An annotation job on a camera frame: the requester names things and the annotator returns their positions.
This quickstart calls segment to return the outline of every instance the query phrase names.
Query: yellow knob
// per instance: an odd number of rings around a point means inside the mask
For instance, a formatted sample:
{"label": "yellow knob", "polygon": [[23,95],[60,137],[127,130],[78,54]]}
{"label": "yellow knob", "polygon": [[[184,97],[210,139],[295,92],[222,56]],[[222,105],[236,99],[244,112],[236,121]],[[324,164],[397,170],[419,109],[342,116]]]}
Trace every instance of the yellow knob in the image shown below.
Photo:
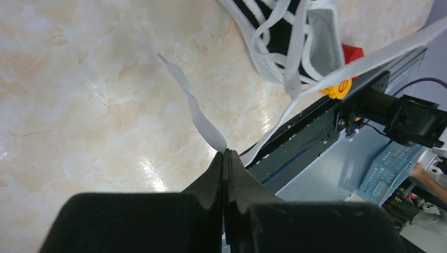
{"label": "yellow knob", "polygon": [[322,89],[323,95],[328,95],[331,99],[342,99],[344,98],[352,86],[352,78],[341,82],[339,85],[331,86]]}

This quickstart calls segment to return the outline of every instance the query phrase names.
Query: black and white sneaker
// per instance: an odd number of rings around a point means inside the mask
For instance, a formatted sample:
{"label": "black and white sneaker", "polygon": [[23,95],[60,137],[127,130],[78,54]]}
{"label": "black and white sneaker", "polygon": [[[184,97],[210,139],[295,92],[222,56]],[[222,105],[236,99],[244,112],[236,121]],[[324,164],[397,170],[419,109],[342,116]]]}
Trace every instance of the black and white sneaker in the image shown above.
{"label": "black and white sneaker", "polygon": [[[256,69],[267,81],[286,83],[288,57],[300,57],[294,72],[299,70],[300,79],[310,84],[344,65],[336,6],[332,1],[219,2],[236,20]],[[300,3],[304,6],[302,13],[298,13]],[[292,36],[293,29],[301,30],[301,33]]]}

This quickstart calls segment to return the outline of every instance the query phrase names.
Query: red block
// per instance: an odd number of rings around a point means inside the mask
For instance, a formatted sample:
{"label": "red block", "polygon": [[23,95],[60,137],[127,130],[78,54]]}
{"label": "red block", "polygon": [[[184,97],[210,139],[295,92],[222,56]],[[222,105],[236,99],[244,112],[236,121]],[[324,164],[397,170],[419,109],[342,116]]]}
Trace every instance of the red block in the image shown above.
{"label": "red block", "polygon": [[358,58],[365,56],[363,54],[363,49],[361,47],[349,46],[342,44],[343,53],[345,55],[345,64],[348,64]]}

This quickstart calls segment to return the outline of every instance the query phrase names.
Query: beige marble countertop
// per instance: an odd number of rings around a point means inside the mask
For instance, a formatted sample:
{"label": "beige marble countertop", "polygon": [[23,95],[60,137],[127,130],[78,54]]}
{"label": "beige marble countertop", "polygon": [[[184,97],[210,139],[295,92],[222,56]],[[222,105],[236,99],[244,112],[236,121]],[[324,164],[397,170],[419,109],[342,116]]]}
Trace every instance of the beige marble countertop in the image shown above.
{"label": "beige marble countertop", "polygon": [[[368,53],[422,27],[433,1],[335,2],[342,42]],[[36,251],[73,194],[180,191],[207,168],[215,151],[158,52],[239,152],[289,103],[217,1],[0,3],[1,252]]]}

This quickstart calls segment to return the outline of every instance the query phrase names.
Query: white shoelace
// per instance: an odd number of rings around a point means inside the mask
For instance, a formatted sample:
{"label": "white shoelace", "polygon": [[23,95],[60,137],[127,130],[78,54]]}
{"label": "white shoelace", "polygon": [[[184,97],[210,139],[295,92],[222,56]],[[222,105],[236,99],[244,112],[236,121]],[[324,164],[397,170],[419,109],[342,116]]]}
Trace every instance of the white shoelace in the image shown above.
{"label": "white shoelace", "polygon": [[[286,75],[286,73],[288,72],[288,78],[289,78],[289,82],[291,80],[291,76],[290,73],[292,73],[292,71],[294,72],[298,72],[298,67],[299,67],[299,62],[301,59],[301,52],[303,49],[303,44],[304,44],[304,35],[307,34],[307,40],[306,40],[306,46],[310,46],[312,43],[312,39],[313,39],[313,34],[312,34],[312,30],[310,29],[310,26],[306,24],[306,10],[307,10],[307,2],[308,0],[302,0],[301,2],[304,2],[304,9],[301,11],[301,13],[298,13],[299,7],[297,8],[297,11],[295,13],[295,17],[292,19],[292,35],[293,30],[295,29],[295,35],[296,36],[292,36],[290,38],[290,44],[289,44],[289,50],[287,53],[287,56],[282,55],[282,54],[278,54],[278,53],[267,53],[264,54],[261,52],[261,49],[259,48],[260,46],[264,46],[266,47],[267,44],[270,42],[270,33],[269,33],[269,29],[274,26],[278,21],[280,21],[282,18],[285,17],[286,13],[289,14],[289,12],[287,11],[291,0],[278,0],[276,3],[274,2],[268,2],[266,3],[266,5],[268,5],[270,8],[272,8],[272,12],[270,14],[270,16],[268,17],[268,19],[261,23],[262,18],[264,17],[261,10],[259,9],[258,5],[256,4],[256,2],[254,2],[253,0],[244,0],[243,2],[247,5],[247,7],[254,12],[254,15],[257,18],[258,22],[261,24],[255,31],[255,33],[253,34],[252,38],[251,38],[251,42],[250,42],[250,47],[253,48],[254,50],[256,50],[257,52],[252,52],[252,54],[256,55],[257,57],[262,57],[262,58],[267,58],[270,61],[273,61],[277,64],[280,64],[282,66],[286,66],[287,62],[290,60],[288,59],[295,59],[295,61],[297,60],[298,64],[296,65],[296,68],[294,70],[289,69],[287,70],[287,68],[285,67],[284,70],[282,70],[282,74]],[[311,79],[308,78],[306,76],[300,76],[299,77],[301,80],[303,80],[306,83],[309,84],[315,84],[316,82]],[[284,79],[284,86],[285,86],[285,90],[286,92],[289,94],[290,92],[290,87],[287,87],[287,81],[286,78]]]}
{"label": "white shoelace", "polygon": [[[284,110],[283,114],[281,115],[276,125],[272,129],[270,129],[250,151],[241,156],[241,160],[244,166],[248,166],[253,161],[253,159],[256,157],[257,153],[261,149],[261,147],[270,139],[270,137],[278,130],[278,128],[285,123],[287,116],[296,106],[301,96],[308,94],[310,92],[319,91],[324,88],[337,85],[340,82],[351,78],[352,76],[361,75],[369,70],[372,70],[382,64],[385,64],[393,60],[394,58],[408,51],[411,51],[420,46],[424,46],[447,28],[447,17],[445,17],[431,24],[430,26],[419,30],[416,33],[413,33],[376,52],[373,52],[363,58],[355,60],[341,67],[340,69],[337,69],[336,71],[323,77],[317,84],[313,85],[311,88],[307,89],[304,92],[300,92],[302,77],[300,77],[298,73],[298,67],[304,41],[304,29],[305,29],[304,24],[307,10],[307,2],[308,0],[302,0],[298,5],[298,9],[295,14],[294,26],[292,28],[292,34],[290,38],[289,51],[288,51],[289,53],[287,54],[287,56],[280,54],[279,54],[280,57],[278,57],[278,54],[265,55],[265,57],[271,57],[271,59],[275,60],[279,59],[283,63],[285,63],[284,65],[285,89],[288,92],[288,94],[290,94],[290,96],[292,97],[292,101],[290,102],[288,107]],[[290,0],[278,0],[275,6],[275,9],[278,8],[278,11],[275,12],[277,13],[277,15],[275,14],[273,17],[271,15],[269,19],[272,18],[273,21],[276,20],[279,16],[281,16],[281,13],[284,10],[284,6],[286,5],[286,3],[288,6]],[[259,31],[257,33],[259,35],[263,33],[266,34],[266,31]],[[197,100],[193,96],[189,82],[186,79],[186,76],[184,75],[182,70],[177,65],[169,63],[160,54],[159,57],[165,62],[169,73],[179,83],[180,87],[188,96],[188,104],[191,111],[192,119],[199,133],[211,147],[213,147],[219,152],[224,152],[227,147],[225,138],[200,111],[200,107],[198,107]]]}

